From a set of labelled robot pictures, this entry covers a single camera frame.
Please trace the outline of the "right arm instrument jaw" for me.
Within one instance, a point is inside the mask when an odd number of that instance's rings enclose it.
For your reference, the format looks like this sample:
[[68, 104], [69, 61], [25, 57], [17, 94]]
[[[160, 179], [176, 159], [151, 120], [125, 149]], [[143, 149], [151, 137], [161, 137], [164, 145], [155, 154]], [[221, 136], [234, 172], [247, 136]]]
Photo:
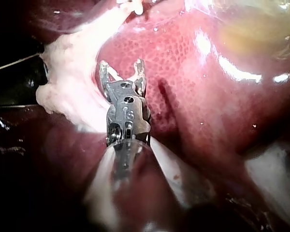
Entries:
[[112, 102], [114, 98], [114, 90], [112, 82], [109, 78], [109, 67], [109, 64], [104, 60], [99, 63], [99, 76], [102, 87], [102, 94], [108, 102]]
[[145, 63], [142, 59], [138, 58], [136, 63], [135, 63], [135, 68], [136, 68], [136, 74], [137, 78], [134, 81], [135, 86], [136, 86], [136, 92], [140, 96], [145, 96], [146, 95], [146, 86], [147, 86], [147, 81], [145, 77]]

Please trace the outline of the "right arm instrument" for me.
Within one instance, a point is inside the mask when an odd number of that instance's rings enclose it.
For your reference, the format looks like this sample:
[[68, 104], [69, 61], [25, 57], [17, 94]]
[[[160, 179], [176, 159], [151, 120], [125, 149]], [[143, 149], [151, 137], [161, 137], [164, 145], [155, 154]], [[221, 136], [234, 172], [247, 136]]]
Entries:
[[105, 93], [111, 104], [106, 116], [106, 144], [135, 139], [150, 145], [151, 113], [135, 83], [129, 80], [109, 82]]

